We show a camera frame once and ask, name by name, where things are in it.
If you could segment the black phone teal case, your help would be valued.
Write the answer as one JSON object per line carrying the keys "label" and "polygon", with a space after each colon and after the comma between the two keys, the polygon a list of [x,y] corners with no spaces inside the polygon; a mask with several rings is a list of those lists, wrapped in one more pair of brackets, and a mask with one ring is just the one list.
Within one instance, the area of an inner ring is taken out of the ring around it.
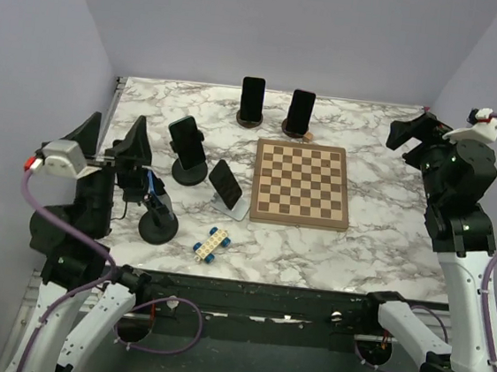
{"label": "black phone teal case", "polygon": [[203,134],[193,116],[186,116],[172,122],[168,126],[171,134],[171,147],[180,160],[184,170],[193,169],[196,165],[206,162],[203,149]]}

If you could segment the black phone pink case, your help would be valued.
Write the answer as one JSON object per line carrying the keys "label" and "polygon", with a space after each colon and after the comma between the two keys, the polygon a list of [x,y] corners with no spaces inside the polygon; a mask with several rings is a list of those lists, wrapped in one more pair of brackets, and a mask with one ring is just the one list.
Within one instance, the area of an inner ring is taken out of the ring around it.
{"label": "black phone pink case", "polygon": [[296,89],[293,92],[287,115],[288,131],[301,134],[308,131],[316,98],[316,95],[310,91]]}

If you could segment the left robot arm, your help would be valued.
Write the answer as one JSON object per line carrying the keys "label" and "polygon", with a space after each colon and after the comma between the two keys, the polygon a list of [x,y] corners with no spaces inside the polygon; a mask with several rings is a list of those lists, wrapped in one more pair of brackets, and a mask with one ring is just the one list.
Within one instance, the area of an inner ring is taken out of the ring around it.
{"label": "left robot arm", "polygon": [[[142,201],[152,154],[140,116],[126,136],[96,156],[102,114],[65,137],[44,142],[24,166],[21,192],[34,213],[30,248],[44,255],[34,313],[6,372],[81,372],[127,311],[149,302],[149,289],[118,267],[100,243],[111,232],[115,186]],[[72,203],[44,207],[29,191],[39,175],[76,180]]]}

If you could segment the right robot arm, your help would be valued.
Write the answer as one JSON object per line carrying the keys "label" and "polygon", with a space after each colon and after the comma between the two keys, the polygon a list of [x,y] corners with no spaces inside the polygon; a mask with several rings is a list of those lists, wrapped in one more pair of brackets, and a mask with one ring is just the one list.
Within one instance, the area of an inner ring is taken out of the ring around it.
{"label": "right robot arm", "polygon": [[469,125],[452,129],[426,112],[390,125],[386,145],[418,144],[403,160],[421,172],[424,221],[444,274],[452,343],[429,330],[397,292],[368,293],[360,310],[370,334],[388,331],[418,372],[497,372],[497,307],[493,269],[497,247],[493,223],[479,204],[497,178],[497,114],[473,110]]}

